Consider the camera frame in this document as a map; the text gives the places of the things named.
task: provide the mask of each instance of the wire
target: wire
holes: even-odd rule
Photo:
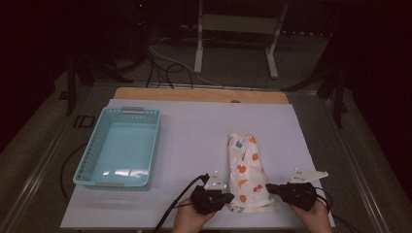
[[[181,208],[181,207],[189,206],[189,205],[193,205],[193,203],[187,203],[187,204],[184,204],[184,205],[175,206],[173,209]]]
[[[156,70],[157,71],[157,78],[159,80],[159,85],[161,84],[162,81],[164,81],[164,82],[167,82],[171,88],[174,88],[174,86],[173,86],[172,82],[169,80],[169,77],[168,77],[168,74],[167,74],[169,71],[167,69],[163,69],[161,66],[159,66],[155,62],[156,58],[152,55],[152,53],[149,50],[147,51],[147,58],[152,62],[152,64],[151,64],[152,68],[151,68],[151,72],[149,74],[148,81],[146,82],[146,87],[149,86],[149,82],[152,79],[153,70]],[[165,72],[165,77],[163,77],[161,75],[161,71]]]
[[[320,196],[319,194],[317,194],[318,198],[321,199],[321,200],[323,200],[323,201],[325,202],[327,211],[329,212],[330,209],[331,209],[331,207],[332,207],[332,204],[333,204],[333,200],[332,200],[331,195],[330,195],[328,192],[326,192],[325,190],[323,190],[322,188],[319,188],[319,187],[315,187],[315,188],[318,189],[318,190],[321,190],[321,191],[325,194],[325,196],[327,197],[327,199],[329,199],[329,202],[328,202],[325,197]],[[334,213],[331,213],[331,215],[332,215],[334,218],[336,218],[337,220],[339,220],[342,224],[344,224],[344,225],[349,229],[349,231],[350,231],[351,233],[361,233],[355,226],[353,226],[353,225],[352,225],[351,223],[349,223],[347,220],[343,219],[343,218],[340,217],[340,216],[337,216],[337,215],[334,214]]]
[[[255,87],[256,87],[256,85],[257,85],[257,82],[258,82],[258,71],[259,71],[259,69],[260,69],[261,61],[263,60],[264,57],[265,57],[265,56],[262,56],[262,57],[260,58],[259,62],[258,62],[258,65],[257,65],[257,73],[255,74],[254,84],[252,85],[250,91],[254,90]]]
[[[180,70],[171,72],[170,70],[171,70],[173,67],[175,67],[175,66],[180,67]],[[169,65],[169,66],[167,67],[166,73],[165,73],[166,79],[167,79],[168,81],[170,81],[170,79],[169,79],[169,73],[180,73],[180,72],[182,72],[183,70],[185,70],[185,67],[182,66],[181,64],[175,63],[175,64]]]
[[[188,69],[186,69],[186,71],[188,72],[188,75],[189,75],[189,78],[190,78],[190,88],[193,89],[193,78],[191,77],[191,72]]]
[[[221,84],[213,83],[213,82],[210,82],[210,81],[207,81],[207,80],[204,80],[204,79],[200,78],[189,66],[185,65],[184,63],[182,63],[182,62],[180,62],[180,61],[177,61],[177,60],[174,60],[174,59],[172,59],[172,58],[169,58],[169,57],[166,57],[166,56],[164,56],[164,55],[159,54],[159,53],[158,53],[157,51],[155,51],[151,46],[149,46],[149,49],[150,49],[155,55],[157,55],[157,56],[159,56],[159,57],[161,57],[161,58],[163,58],[163,59],[165,59],[165,60],[172,61],[172,62],[175,62],[175,63],[178,63],[178,64],[183,65],[183,66],[186,67],[191,73],[193,73],[198,79],[200,79],[201,81],[203,81],[203,82],[205,82],[205,83],[212,84],[212,85],[219,86],[219,87],[226,88],[226,89],[230,89],[230,88],[228,88],[228,87],[226,87],[226,86],[223,86],[223,85],[221,85]]]
[[[78,152],[80,149],[82,149],[83,147],[85,147],[87,145],[87,143],[82,144],[81,146],[79,146],[78,148],[76,148],[75,150],[73,150],[69,156],[67,156],[66,160],[64,160],[63,165],[61,165],[61,169],[60,169],[60,189],[61,189],[61,193],[63,194],[64,200],[67,202],[68,201],[68,197],[67,197],[67,193],[66,190],[64,189],[64,185],[63,185],[63,174],[64,174],[64,168],[67,165],[67,162],[70,160],[70,158],[72,158],[76,152]]]
[[[176,208],[177,204],[179,203],[179,200],[182,198],[183,195],[185,195],[185,193],[189,190],[189,188],[191,188],[191,186],[194,185],[197,181],[203,180],[205,176],[208,176],[208,175],[198,176],[193,181],[191,181],[191,183],[189,183],[189,185],[182,191],[182,193],[178,196],[178,198],[176,198],[176,200],[174,200],[172,204],[169,206],[169,208],[164,212],[163,217],[158,222],[153,232],[157,232],[160,229],[161,225],[163,225],[164,221],[170,215],[170,212],[172,212],[172,210]]]
[[[164,57],[164,56],[158,54],[156,51],[154,51],[154,53],[156,53],[157,56],[160,56],[160,58],[154,57],[154,56],[152,55],[152,53],[149,52],[149,54],[150,54],[151,57],[153,58],[153,59],[152,59],[152,63],[154,63],[154,64],[155,64],[155,59],[163,60],[163,61],[168,61],[168,62],[174,62],[174,64],[169,65],[168,68],[166,68],[166,69],[163,69],[163,68],[161,68],[160,66],[158,66],[157,64],[155,64],[159,69],[161,69],[161,70],[163,70],[163,71],[165,72],[166,79],[167,79],[167,81],[169,81],[169,85],[171,85],[171,87],[172,87],[173,84],[171,84],[170,79],[169,79],[169,76],[168,76],[168,74],[169,74],[169,72],[170,72],[170,68],[173,67],[173,66],[175,66],[175,65],[179,65],[179,66],[182,67],[181,70],[179,70],[179,72],[182,72],[182,71],[183,71],[185,68],[187,68],[187,67],[185,67],[183,64],[181,64],[181,63],[179,63],[179,62],[176,62],[176,61],[174,61],[174,60],[172,60],[172,59],[170,59],[170,58],[167,58],[167,57]]]

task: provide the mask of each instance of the table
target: table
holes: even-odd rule
[[[230,103],[233,100],[241,103]],[[254,132],[270,183],[288,182],[293,166],[315,170],[292,105],[288,104],[284,93],[123,87],[118,89],[109,105],[161,109],[151,189],[140,192],[105,191],[77,185],[62,220],[62,228],[154,228],[167,207],[195,177],[218,170],[228,183],[225,145],[227,133],[234,129],[243,134]],[[249,118],[239,113],[252,113],[258,120],[249,122]],[[228,117],[231,118],[230,123],[221,121]],[[319,181],[313,184],[321,186]],[[279,198],[276,203],[275,213],[235,214],[223,208],[205,228],[303,227],[285,203]],[[174,215],[172,212],[164,222],[165,228],[172,227]]]

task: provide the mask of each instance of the white cloth with fruit print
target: white cloth with fruit print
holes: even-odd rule
[[[273,194],[266,190],[266,176],[258,157],[254,135],[232,133],[228,138],[230,192],[234,195],[230,210],[235,213],[275,211]]]

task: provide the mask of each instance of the dark background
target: dark background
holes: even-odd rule
[[[205,5],[207,11],[224,13],[231,6],[231,12],[238,15],[266,17],[272,13],[270,8],[250,11],[245,0],[245,5],[210,1]],[[412,10],[404,2],[291,1],[283,30],[331,35],[318,70],[343,66],[346,86],[353,90],[360,111],[411,198],[412,186],[407,181],[412,177]],[[136,9],[140,3],[144,8]],[[121,43],[110,45],[107,37],[116,34],[111,28],[117,24],[130,26],[130,21],[119,16],[140,11],[140,17],[177,38],[181,24],[195,25],[197,19],[196,1],[135,1],[132,10],[129,1],[105,4],[87,0],[0,2],[0,151],[53,92],[53,82],[66,70],[70,55],[82,52],[110,63],[121,54]],[[109,25],[102,23],[101,14],[112,19]]]

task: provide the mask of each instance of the basket handle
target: basket handle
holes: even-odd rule
[[[126,115],[143,115],[145,113],[143,107],[121,107],[121,110]]]

